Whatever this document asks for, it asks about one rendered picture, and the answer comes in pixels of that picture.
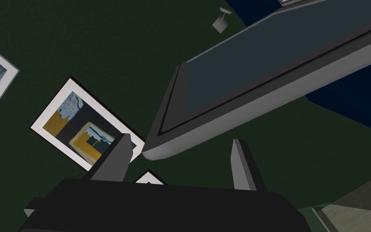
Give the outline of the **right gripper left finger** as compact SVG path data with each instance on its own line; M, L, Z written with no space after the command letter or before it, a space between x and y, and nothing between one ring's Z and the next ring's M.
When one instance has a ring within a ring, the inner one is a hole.
M120 134L83 177L84 180L123 181L133 156L130 134Z

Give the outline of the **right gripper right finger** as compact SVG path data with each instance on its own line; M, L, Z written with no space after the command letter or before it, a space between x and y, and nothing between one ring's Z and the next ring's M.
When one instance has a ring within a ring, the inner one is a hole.
M243 139L234 139L231 151L234 189L267 191L254 157Z

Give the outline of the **small white framed picture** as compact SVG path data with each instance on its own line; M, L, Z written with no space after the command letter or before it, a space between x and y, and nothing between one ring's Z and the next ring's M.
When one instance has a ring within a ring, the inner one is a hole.
M150 183L150 184L163 184L166 185L166 182L158 177L153 171L148 169L140 177L138 177L134 183Z

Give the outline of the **yellow and blue framed picture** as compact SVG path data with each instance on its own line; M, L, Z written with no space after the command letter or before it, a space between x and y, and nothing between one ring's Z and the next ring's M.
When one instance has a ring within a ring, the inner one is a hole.
M86 170L120 134L130 134L135 159L144 139L70 77L31 129Z

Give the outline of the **grey flat screen television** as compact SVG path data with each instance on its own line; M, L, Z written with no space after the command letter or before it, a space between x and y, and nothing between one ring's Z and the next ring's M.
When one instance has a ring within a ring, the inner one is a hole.
M142 153L160 160L371 65L371 0L285 5L175 68Z

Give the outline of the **pale wooden table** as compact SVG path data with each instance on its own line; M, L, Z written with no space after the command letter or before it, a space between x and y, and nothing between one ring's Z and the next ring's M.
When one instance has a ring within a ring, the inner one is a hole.
M371 232L371 181L313 213L327 232Z

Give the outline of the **grey wall lamp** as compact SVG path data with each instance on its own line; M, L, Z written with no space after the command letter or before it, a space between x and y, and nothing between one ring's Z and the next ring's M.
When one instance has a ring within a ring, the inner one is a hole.
M222 7L220 7L219 10L223 13L223 15L219 16L212 26L219 33L222 33L228 27L228 22L224 19L225 15L231 15L233 12Z

